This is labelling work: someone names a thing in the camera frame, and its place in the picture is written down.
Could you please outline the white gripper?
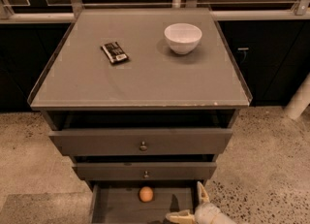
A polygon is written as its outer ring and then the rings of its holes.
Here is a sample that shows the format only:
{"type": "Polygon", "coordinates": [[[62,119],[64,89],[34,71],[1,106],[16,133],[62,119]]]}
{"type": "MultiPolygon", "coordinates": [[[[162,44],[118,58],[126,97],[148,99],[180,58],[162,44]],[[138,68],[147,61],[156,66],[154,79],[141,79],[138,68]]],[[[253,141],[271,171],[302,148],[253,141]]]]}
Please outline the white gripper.
{"type": "Polygon", "coordinates": [[[167,213],[166,219],[174,224],[195,224],[195,222],[196,224],[236,224],[219,208],[210,203],[209,196],[200,181],[197,182],[197,192],[201,205],[196,207],[194,215],[190,210],[185,209],[167,213]]]}

